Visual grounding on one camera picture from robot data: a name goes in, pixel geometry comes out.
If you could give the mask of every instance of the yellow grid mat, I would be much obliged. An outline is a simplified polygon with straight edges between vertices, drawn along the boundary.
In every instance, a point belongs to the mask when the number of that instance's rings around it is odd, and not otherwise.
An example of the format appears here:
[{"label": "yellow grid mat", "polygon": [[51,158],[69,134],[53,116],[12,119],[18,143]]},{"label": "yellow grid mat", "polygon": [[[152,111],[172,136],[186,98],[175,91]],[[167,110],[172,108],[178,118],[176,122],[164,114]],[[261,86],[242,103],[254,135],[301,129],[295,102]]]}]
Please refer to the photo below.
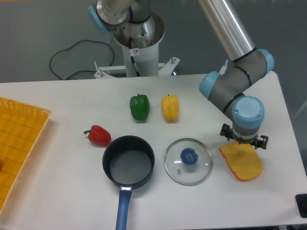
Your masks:
[{"label": "yellow grid mat", "polygon": [[0,211],[50,114],[50,110],[0,97]]}]

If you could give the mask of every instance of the lid knob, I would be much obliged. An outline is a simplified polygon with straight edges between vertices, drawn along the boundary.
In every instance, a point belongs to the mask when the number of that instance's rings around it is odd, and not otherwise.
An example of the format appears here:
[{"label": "lid knob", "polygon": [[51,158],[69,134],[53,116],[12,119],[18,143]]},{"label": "lid knob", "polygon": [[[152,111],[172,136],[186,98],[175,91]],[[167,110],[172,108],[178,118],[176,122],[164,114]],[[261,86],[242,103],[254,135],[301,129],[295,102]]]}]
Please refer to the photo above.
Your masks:
[{"label": "lid knob", "polygon": [[183,163],[187,165],[193,165],[198,161],[198,155],[192,148],[185,148],[182,150],[180,158],[182,159]]}]

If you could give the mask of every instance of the bread slice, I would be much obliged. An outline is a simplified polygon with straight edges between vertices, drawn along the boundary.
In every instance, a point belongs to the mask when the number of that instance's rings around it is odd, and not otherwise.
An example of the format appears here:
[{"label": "bread slice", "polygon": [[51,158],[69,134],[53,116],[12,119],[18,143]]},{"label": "bread slice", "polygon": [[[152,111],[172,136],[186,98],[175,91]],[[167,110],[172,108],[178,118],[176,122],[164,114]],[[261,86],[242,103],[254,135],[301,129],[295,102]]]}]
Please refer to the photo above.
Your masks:
[{"label": "bread slice", "polygon": [[220,152],[238,180],[249,181],[261,174],[261,161],[250,144],[239,145],[235,142],[221,146]]}]

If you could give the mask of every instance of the glass lid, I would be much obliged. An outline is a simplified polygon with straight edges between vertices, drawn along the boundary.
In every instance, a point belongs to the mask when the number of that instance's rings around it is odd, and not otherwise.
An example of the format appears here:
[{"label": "glass lid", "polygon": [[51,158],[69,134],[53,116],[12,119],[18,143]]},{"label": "glass lid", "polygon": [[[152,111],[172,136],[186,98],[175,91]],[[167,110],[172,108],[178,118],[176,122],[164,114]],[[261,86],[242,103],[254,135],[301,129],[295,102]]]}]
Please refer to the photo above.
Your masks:
[{"label": "glass lid", "polygon": [[174,181],[182,185],[202,183],[209,176],[212,165],[210,151],[195,139],[176,140],[165,151],[165,170]]}]

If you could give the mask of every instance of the saucepan handle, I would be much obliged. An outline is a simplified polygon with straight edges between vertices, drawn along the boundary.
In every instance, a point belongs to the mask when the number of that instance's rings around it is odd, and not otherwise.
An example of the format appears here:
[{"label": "saucepan handle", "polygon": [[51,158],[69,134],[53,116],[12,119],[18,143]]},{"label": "saucepan handle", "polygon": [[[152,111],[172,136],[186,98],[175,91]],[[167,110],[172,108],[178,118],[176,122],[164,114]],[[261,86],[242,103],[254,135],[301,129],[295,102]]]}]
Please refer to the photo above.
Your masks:
[{"label": "saucepan handle", "polygon": [[118,212],[116,230],[126,230],[129,201],[132,194],[132,187],[121,187],[119,191]]}]

